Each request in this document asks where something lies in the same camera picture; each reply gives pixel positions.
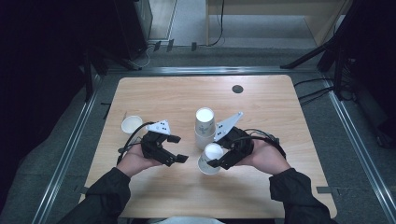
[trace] black sleeve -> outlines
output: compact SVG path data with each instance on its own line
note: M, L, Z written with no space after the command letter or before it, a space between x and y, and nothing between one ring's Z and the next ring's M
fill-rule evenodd
M131 179L117 168L97 180L86 198L58 223L117 223L131 197Z
M271 199L282 202L285 223L336 223L311 191L311 179L295 169L270 177Z

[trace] white cup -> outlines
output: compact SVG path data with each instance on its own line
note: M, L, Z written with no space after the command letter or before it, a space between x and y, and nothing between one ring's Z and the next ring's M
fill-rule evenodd
M220 159L224 154L223 149L216 143L210 143L205 147L204 152L198 159L199 170L206 175L215 175L220 171L220 167L213 168L207 164L208 161Z
M215 140L213 139L215 137L215 132L213 132L212 135L208 136L208 137L203 137L200 134L197 133L197 131L195 130L195 145L201 149L204 150L205 147L209 144L209 143L213 143Z
M143 120L139 116L130 116L122 121L121 129L125 133L132 134L142 124ZM140 129L139 132L134 135L134 138L131 139L130 143L134 143L137 137L142 137L140 136L143 133L142 130L143 129Z
M195 131L202 137L208 137L216 130L215 113L210 108L202 107L195 114Z

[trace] wooden table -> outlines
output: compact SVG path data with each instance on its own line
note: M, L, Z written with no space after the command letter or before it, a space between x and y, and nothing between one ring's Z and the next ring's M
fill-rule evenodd
M323 44L351 0L226 0L224 15L304 15L318 46ZM210 15L221 15L222 0L206 0L206 44L209 45Z
M234 93L234 85L244 88ZM120 129L125 113L143 121L167 119L178 144L164 142L174 154L190 156L184 164L150 168L132 177L132 197L121 217L198 216L214 218L284 217L282 203L272 201L269 175L252 167L221 169L203 175L197 167L202 151L194 144L195 112L210 107L216 121L244 112L237 127L255 128L280 138L290 165L312 179L313 194L332 217L336 208L296 93L288 76L127 77L120 81L92 167L87 187L115 166L128 135Z

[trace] person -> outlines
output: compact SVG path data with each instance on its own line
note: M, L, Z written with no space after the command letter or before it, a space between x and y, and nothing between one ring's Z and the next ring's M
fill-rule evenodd
M329 209L312 195L308 176L291 168L276 148L262 140L252 141L253 152L236 166L249 165L272 175L271 198L284 204L285 223L336 223ZM117 167L97 180L88 189L86 198L59 223L117 223L131 197L131 177L158 165L161 165L158 161L143 157L140 145L134 145Z

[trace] white plastic bracket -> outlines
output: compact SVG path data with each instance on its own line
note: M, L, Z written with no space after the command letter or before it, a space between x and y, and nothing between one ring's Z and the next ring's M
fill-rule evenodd
M216 134L213 140L215 142L219 141L222 137L224 137L235 124L244 116L243 112L238 112L231 117L219 122L216 124Z
M167 135L171 134L171 129L169 128L169 123L167 119L146 126L146 130L155 133L164 133Z

